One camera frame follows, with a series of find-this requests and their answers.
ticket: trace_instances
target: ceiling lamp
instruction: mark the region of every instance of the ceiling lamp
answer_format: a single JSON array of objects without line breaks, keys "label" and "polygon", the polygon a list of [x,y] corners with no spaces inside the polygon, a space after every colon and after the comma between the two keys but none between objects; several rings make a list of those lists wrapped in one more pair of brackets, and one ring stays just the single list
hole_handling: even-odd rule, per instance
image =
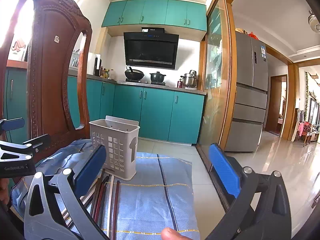
[{"label": "ceiling lamp", "polygon": [[309,10],[309,13],[310,13],[310,16],[308,17],[308,22],[309,22],[310,28],[315,33],[320,34],[320,24],[316,15],[311,10]]}]

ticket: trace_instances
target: gray refrigerator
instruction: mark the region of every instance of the gray refrigerator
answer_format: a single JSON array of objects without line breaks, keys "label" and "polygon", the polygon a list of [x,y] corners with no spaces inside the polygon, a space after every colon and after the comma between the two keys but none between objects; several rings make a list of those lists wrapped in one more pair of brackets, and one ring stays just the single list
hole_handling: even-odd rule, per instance
[{"label": "gray refrigerator", "polygon": [[237,84],[225,151],[254,152],[262,133],[268,90],[266,45],[236,32]]}]

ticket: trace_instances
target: silver screw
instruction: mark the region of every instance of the silver screw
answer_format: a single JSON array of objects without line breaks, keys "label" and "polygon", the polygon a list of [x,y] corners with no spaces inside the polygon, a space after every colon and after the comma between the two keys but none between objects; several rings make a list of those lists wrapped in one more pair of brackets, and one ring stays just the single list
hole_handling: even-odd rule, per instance
[{"label": "silver screw", "polygon": [[41,176],[42,176],[42,172],[37,172],[37,173],[35,174],[35,178],[36,178],[36,179],[41,178]]},{"label": "silver screw", "polygon": [[244,167],[243,171],[244,173],[250,174],[252,172],[252,169],[250,167]]},{"label": "silver screw", "polygon": [[274,171],[273,174],[278,178],[281,177],[281,173],[279,171]]},{"label": "silver screw", "polygon": [[71,169],[70,168],[66,168],[63,170],[62,172],[64,175],[69,175],[71,173]]}]

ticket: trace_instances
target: wooden chair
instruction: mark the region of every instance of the wooden chair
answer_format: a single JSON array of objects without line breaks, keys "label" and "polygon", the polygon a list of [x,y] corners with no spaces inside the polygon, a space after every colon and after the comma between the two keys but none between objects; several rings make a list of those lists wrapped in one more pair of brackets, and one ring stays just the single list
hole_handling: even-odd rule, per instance
[{"label": "wooden chair", "polygon": [[[26,0],[19,0],[9,30],[0,48],[0,119],[3,118],[4,76],[14,29]],[[27,111],[29,138],[51,135],[51,145],[34,156],[35,162],[50,156],[72,141],[89,138],[86,70],[92,29],[73,0],[33,0],[34,22],[27,68]],[[68,68],[80,33],[77,93],[80,126],[73,126],[68,105]]]}]

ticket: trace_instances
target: tile floor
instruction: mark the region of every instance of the tile floor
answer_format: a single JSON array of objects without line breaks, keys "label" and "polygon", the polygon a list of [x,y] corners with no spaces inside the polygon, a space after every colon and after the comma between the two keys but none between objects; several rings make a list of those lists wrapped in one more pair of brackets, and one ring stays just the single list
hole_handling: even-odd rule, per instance
[{"label": "tile floor", "polygon": [[[138,151],[178,157],[193,163],[194,205],[201,240],[204,240],[223,217],[224,210],[196,148],[139,139]],[[288,192],[294,235],[313,211],[311,204],[320,190],[320,144],[314,142],[303,147],[302,141],[292,143],[263,132],[255,153],[228,155],[257,173],[281,172]],[[258,199],[256,194],[252,200],[253,208]]]},{"label": "tile floor", "polygon": [[225,212],[196,148],[139,138],[137,151],[163,154],[192,162],[194,208],[201,240],[204,240]]}]

